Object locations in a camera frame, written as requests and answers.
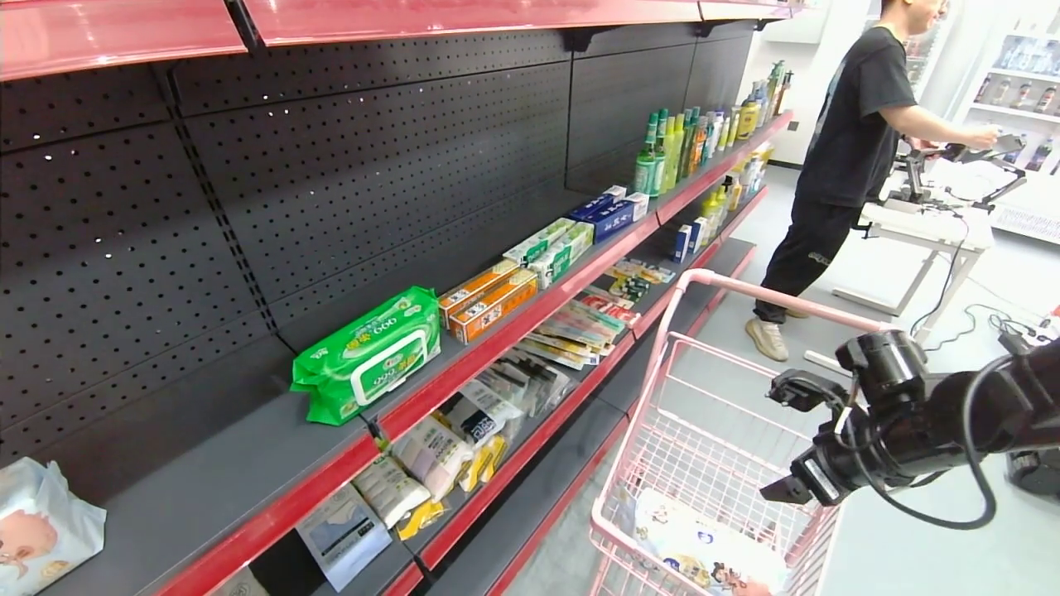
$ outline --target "black t-shirt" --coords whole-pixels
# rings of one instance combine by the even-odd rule
[[[899,140],[880,110],[916,104],[905,48],[884,28],[866,31],[832,80],[796,196],[860,207],[879,194]]]

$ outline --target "orange box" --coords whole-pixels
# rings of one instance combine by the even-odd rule
[[[478,302],[449,317],[449,331],[461,343],[470,344],[536,293],[537,274],[518,269]]]
[[[438,299],[442,308],[442,327],[449,328],[449,317],[479,301],[491,290],[512,277],[519,265],[511,259],[501,259],[499,263],[467,280],[462,285],[454,287]]]

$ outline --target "man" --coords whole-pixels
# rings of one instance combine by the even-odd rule
[[[926,33],[948,0],[884,0],[880,22],[847,52],[825,100],[802,165],[788,235],[777,246],[762,285],[798,296],[831,264],[858,224],[868,197],[890,174],[898,140],[916,148],[961,143],[990,148],[996,126],[955,127],[917,105],[905,66],[905,41]],[[762,354],[788,360],[780,326],[788,313],[758,301],[745,329]]]

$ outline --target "white wall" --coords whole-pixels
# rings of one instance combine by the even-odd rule
[[[869,0],[826,0],[818,10],[828,11],[828,18],[819,46],[765,41],[760,38],[761,34],[755,34],[752,42],[741,97],[750,92],[754,81],[768,75],[777,60],[784,60],[788,70],[795,73],[784,106],[795,112],[798,129],[774,137],[773,158],[778,161],[802,163],[828,85],[843,56],[862,34]]]

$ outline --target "shopping cart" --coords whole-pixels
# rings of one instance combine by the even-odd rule
[[[792,426],[806,426],[815,421],[806,415],[799,418],[798,413],[783,409],[762,397],[768,380],[776,376],[777,371],[670,331],[677,304],[693,281],[798,310],[860,332],[891,329],[886,323],[712,271],[696,269],[682,275],[659,322],[629,430],[593,507],[590,537],[604,554],[593,594],[717,593],[705,589],[702,579],[699,584],[693,581],[692,578],[702,578],[702,575],[694,572],[690,574],[692,578],[682,575],[642,548],[636,537],[630,536],[633,530],[631,503],[651,490],[783,555],[790,569],[783,594],[814,596],[826,572],[842,508],[770,503],[759,495],[759,489],[788,475],[791,460],[812,444],[809,436],[793,431]],[[738,405],[736,401],[690,383],[687,380],[689,363],[704,355],[721,358],[727,363],[724,366],[736,365],[764,378],[762,393],[743,396]],[[702,374],[703,367],[696,366]],[[668,409],[667,397],[672,391],[686,398],[694,396],[695,418],[708,420],[708,427],[697,427]]]

